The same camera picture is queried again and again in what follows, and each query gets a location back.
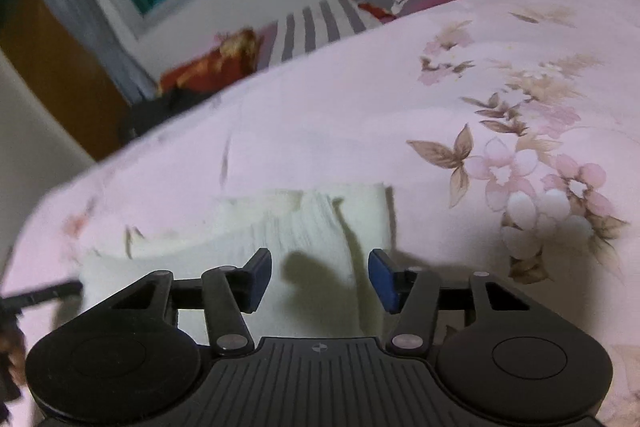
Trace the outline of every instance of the folded towel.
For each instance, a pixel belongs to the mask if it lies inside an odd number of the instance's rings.
[[[383,311],[369,284],[367,257],[374,248],[391,248],[391,231],[386,190],[382,184],[326,185],[318,191],[334,202],[335,211],[344,229],[353,272],[357,282],[359,321],[365,335],[382,334]],[[143,238],[132,236],[127,249],[133,259],[169,255],[208,243],[215,237],[240,230],[263,219],[281,217],[300,210],[316,192],[276,190],[259,196],[222,200],[208,219],[180,232]],[[118,250],[121,257],[124,252]]]
[[[332,200],[317,193],[305,197],[295,212],[172,255],[115,259],[89,253],[81,260],[82,310],[153,270],[191,279],[216,266],[242,266],[261,247],[271,251],[273,275],[258,311],[244,316],[255,341],[265,336],[362,335],[351,253]],[[202,311],[180,311],[178,327],[208,344]]]

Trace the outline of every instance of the screw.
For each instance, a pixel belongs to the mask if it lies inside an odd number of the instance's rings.
[[[235,351],[236,349],[242,349],[249,341],[244,335],[237,335],[236,333],[229,333],[228,335],[222,335],[216,340],[216,344],[223,351]]]
[[[400,349],[417,349],[422,345],[423,340],[418,335],[403,333],[402,335],[394,336],[391,343]]]

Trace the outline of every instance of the wooden door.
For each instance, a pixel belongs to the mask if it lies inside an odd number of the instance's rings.
[[[0,0],[0,48],[53,117],[94,159],[119,148],[127,104],[42,0]]]

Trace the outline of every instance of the striped pillow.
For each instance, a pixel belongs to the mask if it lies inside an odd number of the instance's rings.
[[[301,12],[290,13],[258,32],[264,40],[257,70],[310,53],[330,42],[381,24],[373,15],[360,10],[352,0],[322,0]]]

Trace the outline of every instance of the pink floral bedsheet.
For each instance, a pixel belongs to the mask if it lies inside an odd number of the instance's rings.
[[[600,418],[637,427],[637,6],[460,0],[268,70],[45,198],[4,291],[179,229],[219,197],[384,182],[398,255],[511,278],[593,335],[614,362]],[[25,315],[30,344],[51,315]]]

